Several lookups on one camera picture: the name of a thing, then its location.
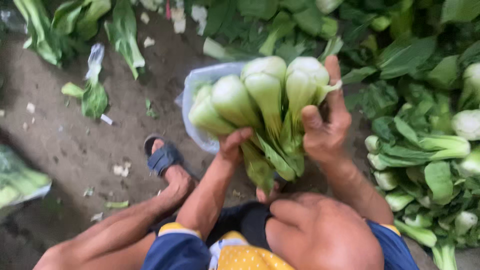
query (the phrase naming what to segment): wrist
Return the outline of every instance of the wrist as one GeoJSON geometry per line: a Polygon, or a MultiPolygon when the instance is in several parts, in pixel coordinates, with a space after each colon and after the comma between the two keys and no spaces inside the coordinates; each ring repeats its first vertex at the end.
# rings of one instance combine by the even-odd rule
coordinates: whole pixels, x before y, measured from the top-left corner
{"type": "Polygon", "coordinates": [[[217,153],[213,161],[221,170],[227,172],[233,172],[239,165],[239,162],[234,162],[230,159],[226,159],[220,153],[217,153]]]}

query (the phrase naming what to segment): man's left hand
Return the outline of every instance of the man's left hand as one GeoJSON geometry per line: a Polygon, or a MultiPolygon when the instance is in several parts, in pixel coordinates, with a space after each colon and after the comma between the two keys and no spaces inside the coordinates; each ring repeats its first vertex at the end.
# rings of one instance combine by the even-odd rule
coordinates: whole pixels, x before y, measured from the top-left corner
{"type": "Polygon", "coordinates": [[[220,142],[220,150],[217,153],[217,156],[221,157],[223,160],[231,162],[235,166],[238,166],[243,160],[240,145],[247,141],[252,134],[252,128],[245,127],[238,129],[228,136],[219,137],[218,141],[220,142]]]}

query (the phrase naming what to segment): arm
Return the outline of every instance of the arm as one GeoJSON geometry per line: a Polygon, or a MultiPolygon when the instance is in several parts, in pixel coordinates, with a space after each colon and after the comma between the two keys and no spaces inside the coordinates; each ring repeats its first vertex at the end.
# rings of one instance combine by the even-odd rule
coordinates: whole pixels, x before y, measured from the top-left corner
{"type": "Polygon", "coordinates": [[[336,198],[371,221],[393,225],[389,205],[350,158],[340,157],[335,165],[324,164],[322,169],[336,198]]]}
{"type": "MultiPolygon", "coordinates": [[[[335,85],[340,79],[338,59],[328,57],[325,67],[330,74],[330,84],[335,85]]],[[[343,150],[351,116],[345,107],[342,91],[330,92],[326,99],[330,109],[328,122],[323,122],[315,106],[307,106],[302,111],[305,151],[320,163],[328,184],[339,200],[365,218],[381,224],[393,224],[393,214],[387,202],[343,150]]]]}
{"type": "Polygon", "coordinates": [[[230,178],[242,160],[239,146],[251,135],[252,130],[244,128],[220,139],[219,153],[198,187],[180,208],[176,222],[199,231],[204,240],[220,215],[230,178]]]}

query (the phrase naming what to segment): toe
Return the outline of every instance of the toe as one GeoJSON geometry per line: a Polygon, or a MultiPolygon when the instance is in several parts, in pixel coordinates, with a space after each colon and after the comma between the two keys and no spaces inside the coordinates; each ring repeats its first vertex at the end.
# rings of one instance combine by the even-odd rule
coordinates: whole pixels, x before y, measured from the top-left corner
{"type": "Polygon", "coordinates": [[[156,139],[153,142],[152,154],[155,153],[155,151],[157,151],[157,149],[161,148],[163,146],[163,144],[164,144],[164,142],[161,139],[156,139]]]}

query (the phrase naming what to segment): fingernail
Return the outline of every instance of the fingernail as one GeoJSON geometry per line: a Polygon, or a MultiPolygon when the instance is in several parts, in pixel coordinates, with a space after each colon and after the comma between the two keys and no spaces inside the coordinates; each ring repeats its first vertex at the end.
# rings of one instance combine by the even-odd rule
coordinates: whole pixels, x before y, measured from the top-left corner
{"type": "Polygon", "coordinates": [[[252,128],[249,128],[249,127],[246,127],[246,128],[243,128],[241,131],[240,131],[240,134],[243,138],[248,138],[252,135],[253,133],[253,130],[252,128]]]}

